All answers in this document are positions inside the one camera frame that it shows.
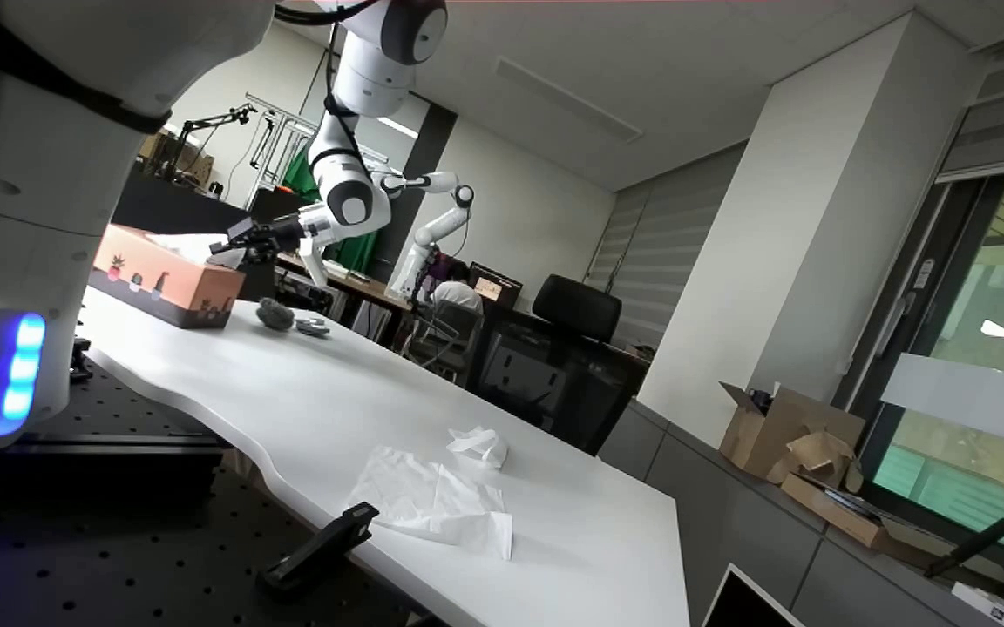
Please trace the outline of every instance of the computer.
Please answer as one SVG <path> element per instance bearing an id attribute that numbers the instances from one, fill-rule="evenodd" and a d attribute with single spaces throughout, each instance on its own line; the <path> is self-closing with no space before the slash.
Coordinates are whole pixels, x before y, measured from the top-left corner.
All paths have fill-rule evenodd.
<path id="1" fill-rule="evenodd" d="M 736 563 L 725 567 L 705 627 L 801 627 L 772 596 L 766 596 Z"/>

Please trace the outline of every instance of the window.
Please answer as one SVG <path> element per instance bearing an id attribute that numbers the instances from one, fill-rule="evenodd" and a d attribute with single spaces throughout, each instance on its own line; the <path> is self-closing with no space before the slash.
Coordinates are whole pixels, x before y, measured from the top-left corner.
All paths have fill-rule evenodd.
<path id="1" fill-rule="evenodd" d="M 986 529 L 1004 518 L 1004 438 L 876 403 L 901 351 L 1004 369 L 1004 179 L 937 189 L 934 198 L 913 232 L 917 254 L 881 296 L 893 305 L 881 303 L 869 330 L 869 361 L 837 399 L 876 414 L 863 445 L 872 500 L 937 529 Z"/>

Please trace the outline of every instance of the desk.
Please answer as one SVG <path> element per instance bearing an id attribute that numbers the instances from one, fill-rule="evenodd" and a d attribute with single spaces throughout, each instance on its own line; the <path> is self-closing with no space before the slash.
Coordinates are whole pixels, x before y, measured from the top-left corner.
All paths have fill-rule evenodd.
<path id="1" fill-rule="evenodd" d="M 677 504 L 525 421 L 332 323 L 267 333 L 252 303 L 227 330 L 177 330 L 87 293 L 84 333 L 125 385 L 174 403 L 247 453 L 273 495 L 324 526 L 377 445 L 444 459 L 450 430 L 487 426 L 515 518 L 508 560 L 371 526 L 354 557 L 444 625 L 685 627 Z"/>
<path id="2" fill-rule="evenodd" d="M 285 265 L 289 272 L 306 276 L 295 254 L 279 254 L 279 265 Z M 341 323 L 354 322 L 361 300 L 382 305 L 390 313 L 390 322 L 385 322 L 385 329 L 381 333 L 381 344 L 392 347 L 400 318 L 412 310 L 412 303 L 400 293 L 385 290 L 382 283 L 377 283 L 370 276 L 327 272 L 327 283 L 345 293 L 345 305 L 341 305 L 341 318 L 336 318 Z"/>

